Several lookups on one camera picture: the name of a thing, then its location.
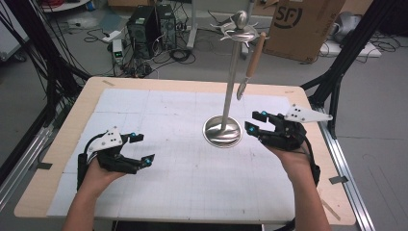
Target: floor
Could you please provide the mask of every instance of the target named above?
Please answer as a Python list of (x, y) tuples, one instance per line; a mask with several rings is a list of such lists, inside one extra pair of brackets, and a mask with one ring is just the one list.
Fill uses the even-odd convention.
[[(61, 18), (74, 16), (78, 11), (62, 13)], [(91, 15), (99, 21), (114, 12), (104, 9)], [(126, 22), (118, 20), (117, 29)], [(258, 18), (260, 27), (268, 26), (267, 18)], [(207, 15), (199, 25), (214, 22)], [(111, 54), (102, 42), (85, 43), (87, 31), (65, 34), (71, 53), (84, 68), (101, 75), (111, 69)], [(408, 45), (408, 38), (397, 38)], [(193, 64), (168, 64), (146, 78), (225, 82), (228, 76), (232, 43), (219, 41), (213, 33), (199, 31), (193, 49)], [(342, 81), (338, 111), (337, 136), (354, 180), (363, 197), (376, 230), (406, 230), (408, 226), (408, 155), (406, 155), (408, 123), (408, 50), (383, 52), (380, 58), (366, 63), (354, 62)], [(320, 57), (313, 64), (263, 54), (252, 84), (302, 85), (324, 73), (334, 58)], [(249, 59), (240, 60), (237, 80), (243, 78)], [(30, 61), (0, 64), (0, 164), (8, 157), (22, 135), (45, 104), (40, 81)], [(25, 190), (33, 172), (28, 171), (0, 213), (1, 230), (56, 230), (62, 220), (16, 218), (13, 208)], [(358, 225), (333, 226), (334, 230), (359, 230)], [(110, 230), (107, 221), (97, 221), (95, 230)]]

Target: printed logo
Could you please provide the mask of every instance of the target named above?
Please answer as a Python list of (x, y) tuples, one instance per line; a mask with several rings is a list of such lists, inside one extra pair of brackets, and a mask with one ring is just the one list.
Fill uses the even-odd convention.
[(287, 8), (282, 6), (279, 7), (277, 16), (273, 18), (275, 21), (273, 24), (280, 29), (291, 29), (299, 22), (301, 16), (301, 8)]

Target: wooden table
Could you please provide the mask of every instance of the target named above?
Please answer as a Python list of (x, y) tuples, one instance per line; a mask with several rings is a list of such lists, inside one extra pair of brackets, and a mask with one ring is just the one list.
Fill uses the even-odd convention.
[[(65, 164), (72, 155), (77, 141), (95, 109), (99, 96), (104, 89), (109, 88), (224, 93), (226, 84), (106, 77), (89, 79), (43, 159), (45, 163), (51, 163), (53, 166), (48, 170), (37, 170), (14, 210), (17, 217), (47, 218), (46, 213), (58, 188)], [(248, 85), (245, 94), (285, 96), (291, 103), (310, 108), (307, 96), (300, 87)], [(304, 126), (314, 149), (316, 163), (321, 168), (318, 191), (329, 222), (331, 224), (352, 225), (356, 219), (342, 184), (332, 185), (328, 180), (337, 176), (338, 173), (319, 126), (317, 123), (307, 123)]]

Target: cardboard box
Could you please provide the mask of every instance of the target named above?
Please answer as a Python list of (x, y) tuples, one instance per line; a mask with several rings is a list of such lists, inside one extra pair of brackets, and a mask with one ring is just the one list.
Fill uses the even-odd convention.
[(108, 0), (110, 7), (136, 7), (138, 5), (154, 6), (154, 0)]
[(345, 0), (280, 0), (264, 52), (312, 63)]
[[(279, 0), (267, 0), (266, 3), (262, 3), (261, 0), (255, 0), (252, 15), (273, 16), (276, 4)], [(372, 0), (345, 0), (343, 8), (340, 12), (351, 12), (357, 15), (364, 15)]]

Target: power strip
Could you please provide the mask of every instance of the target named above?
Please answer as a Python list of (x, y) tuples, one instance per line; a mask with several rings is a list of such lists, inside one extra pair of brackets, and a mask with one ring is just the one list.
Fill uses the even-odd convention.
[(102, 38), (105, 42), (111, 42), (113, 39), (115, 39), (117, 36), (120, 35), (119, 31), (113, 31), (112, 33), (109, 34), (108, 37)]

